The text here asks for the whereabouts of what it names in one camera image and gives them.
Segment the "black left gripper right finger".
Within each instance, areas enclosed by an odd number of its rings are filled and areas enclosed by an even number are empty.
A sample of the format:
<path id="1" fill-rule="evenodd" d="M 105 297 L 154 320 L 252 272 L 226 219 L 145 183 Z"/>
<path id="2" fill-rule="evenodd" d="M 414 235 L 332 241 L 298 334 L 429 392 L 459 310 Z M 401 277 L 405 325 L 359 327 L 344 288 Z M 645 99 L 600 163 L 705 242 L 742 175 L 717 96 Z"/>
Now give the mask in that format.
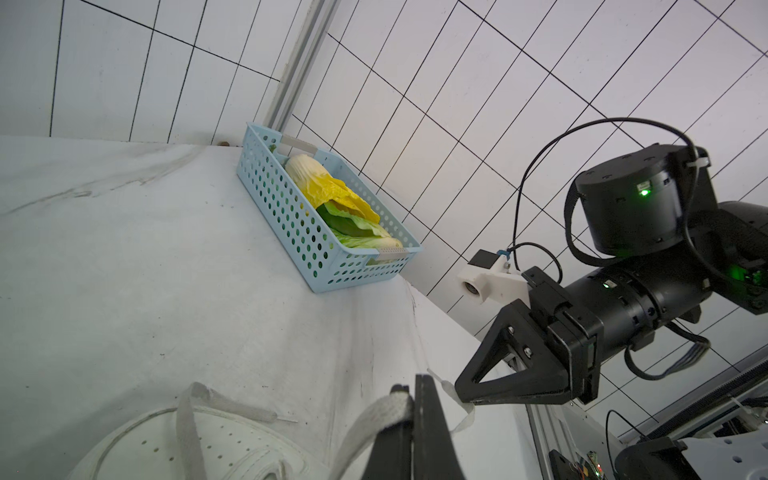
<path id="1" fill-rule="evenodd" d="M 464 480 L 434 379 L 418 374 L 413 410 L 413 478 Z"/>

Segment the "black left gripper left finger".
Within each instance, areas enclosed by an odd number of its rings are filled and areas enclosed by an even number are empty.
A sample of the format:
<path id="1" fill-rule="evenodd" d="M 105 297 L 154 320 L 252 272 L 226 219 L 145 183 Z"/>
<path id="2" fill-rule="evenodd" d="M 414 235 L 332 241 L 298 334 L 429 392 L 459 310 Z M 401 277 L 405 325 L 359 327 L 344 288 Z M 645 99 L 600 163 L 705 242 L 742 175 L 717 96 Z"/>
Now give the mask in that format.
<path id="1" fill-rule="evenodd" d="M 405 419 L 380 431 L 374 440 L 362 479 L 408 480 L 412 473 L 413 398 L 407 385 L 394 385 L 390 394 L 405 395 Z"/>

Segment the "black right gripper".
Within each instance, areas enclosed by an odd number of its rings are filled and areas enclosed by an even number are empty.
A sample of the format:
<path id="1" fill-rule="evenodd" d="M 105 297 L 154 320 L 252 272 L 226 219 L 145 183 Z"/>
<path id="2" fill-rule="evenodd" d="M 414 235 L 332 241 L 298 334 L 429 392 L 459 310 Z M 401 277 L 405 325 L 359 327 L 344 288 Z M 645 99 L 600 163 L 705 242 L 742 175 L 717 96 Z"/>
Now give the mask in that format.
<path id="1" fill-rule="evenodd" d="M 583 404 L 599 393 L 604 326 L 575 282 L 561 286 L 538 267 L 523 273 L 530 309 L 504 306 L 455 382 L 475 405 Z"/>

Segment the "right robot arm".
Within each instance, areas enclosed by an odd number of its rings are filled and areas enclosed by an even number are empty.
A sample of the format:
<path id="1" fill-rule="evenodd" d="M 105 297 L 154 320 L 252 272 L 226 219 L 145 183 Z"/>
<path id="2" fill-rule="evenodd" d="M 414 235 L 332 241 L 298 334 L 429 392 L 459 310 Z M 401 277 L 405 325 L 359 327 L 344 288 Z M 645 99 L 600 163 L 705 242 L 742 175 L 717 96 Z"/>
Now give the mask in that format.
<path id="1" fill-rule="evenodd" d="M 589 403 L 602 364 L 632 354 L 660 328 L 695 323 L 718 294 L 756 314 L 767 310 L 767 210 L 717 200 L 700 147 L 654 144 L 580 173 L 564 212 L 581 207 L 597 255 L 564 284 L 532 267 L 503 286 L 508 253 L 478 252 L 464 287 L 502 303 L 455 390 L 466 403 Z"/>

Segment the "white sneaker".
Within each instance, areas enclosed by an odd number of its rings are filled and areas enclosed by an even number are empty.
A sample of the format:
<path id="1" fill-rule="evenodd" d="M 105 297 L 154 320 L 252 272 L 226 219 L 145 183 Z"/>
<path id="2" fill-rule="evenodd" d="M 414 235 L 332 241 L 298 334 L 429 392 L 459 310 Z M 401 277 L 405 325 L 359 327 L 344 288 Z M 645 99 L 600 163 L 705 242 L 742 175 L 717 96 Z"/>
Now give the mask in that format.
<path id="1" fill-rule="evenodd" d="M 128 421 L 70 479 L 326 479 L 329 469 L 270 426 L 295 420 L 194 382 L 177 405 Z"/>

